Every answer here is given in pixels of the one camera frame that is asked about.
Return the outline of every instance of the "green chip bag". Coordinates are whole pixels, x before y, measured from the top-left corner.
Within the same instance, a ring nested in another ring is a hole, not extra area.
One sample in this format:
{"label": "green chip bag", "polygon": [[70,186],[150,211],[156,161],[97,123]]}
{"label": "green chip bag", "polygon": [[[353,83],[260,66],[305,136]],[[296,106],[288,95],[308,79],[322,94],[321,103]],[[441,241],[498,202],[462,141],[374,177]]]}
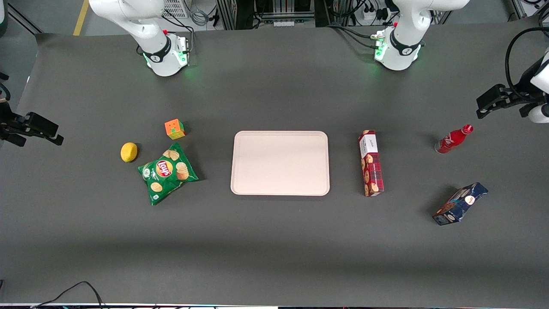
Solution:
{"label": "green chip bag", "polygon": [[197,181],[189,160],[178,143],[171,145],[160,159],[137,168],[149,190],[150,204],[156,205],[183,183]]}

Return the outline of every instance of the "yellow lemon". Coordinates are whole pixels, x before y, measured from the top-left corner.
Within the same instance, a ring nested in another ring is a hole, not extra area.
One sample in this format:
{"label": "yellow lemon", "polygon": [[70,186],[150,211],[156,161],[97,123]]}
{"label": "yellow lemon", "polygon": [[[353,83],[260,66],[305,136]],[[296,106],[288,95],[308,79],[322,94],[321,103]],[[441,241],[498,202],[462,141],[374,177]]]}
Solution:
{"label": "yellow lemon", "polygon": [[137,145],[134,143],[125,143],[120,150],[120,157],[124,162],[132,162],[137,157]]}

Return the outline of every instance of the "orange rubik's cube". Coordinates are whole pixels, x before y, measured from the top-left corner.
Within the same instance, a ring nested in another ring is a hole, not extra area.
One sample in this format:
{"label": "orange rubik's cube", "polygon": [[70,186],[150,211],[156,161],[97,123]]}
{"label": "orange rubik's cube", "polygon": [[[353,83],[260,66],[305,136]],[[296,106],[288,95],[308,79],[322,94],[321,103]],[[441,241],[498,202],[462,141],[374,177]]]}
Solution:
{"label": "orange rubik's cube", "polygon": [[164,127],[166,128],[166,134],[173,140],[185,136],[185,128],[179,119],[168,121],[164,124]]}

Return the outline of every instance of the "red bottle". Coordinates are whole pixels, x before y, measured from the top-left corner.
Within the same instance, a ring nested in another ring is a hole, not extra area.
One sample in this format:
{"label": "red bottle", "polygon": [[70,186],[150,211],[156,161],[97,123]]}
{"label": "red bottle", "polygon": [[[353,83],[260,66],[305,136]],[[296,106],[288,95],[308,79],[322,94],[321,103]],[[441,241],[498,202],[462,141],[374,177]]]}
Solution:
{"label": "red bottle", "polygon": [[473,132],[473,126],[466,124],[460,130],[450,132],[445,138],[436,143],[435,150],[441,154],[448,153],[452,148],[463,143],[465,137],[471,132]]}

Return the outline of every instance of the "snack box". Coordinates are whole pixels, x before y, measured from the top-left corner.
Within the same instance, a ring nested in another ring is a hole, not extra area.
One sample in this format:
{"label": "snack box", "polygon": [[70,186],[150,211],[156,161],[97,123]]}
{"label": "snack box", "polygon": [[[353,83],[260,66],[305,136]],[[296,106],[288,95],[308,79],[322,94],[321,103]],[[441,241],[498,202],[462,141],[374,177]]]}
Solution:
{"label": "snack box", "polygon": [[463,187],[457,190],[444,206],[433,215],[433,219],[439,225],[460,222],[469,208],[486,194],[488,194],[488,190],[480,183]]}
{"label": "snack box", "polygon": [[364,130],[358,138],[360,147],[362,176],[364,179],[364,193],[366,196],[377,196],[385,191],[379,163],[376,132]]}

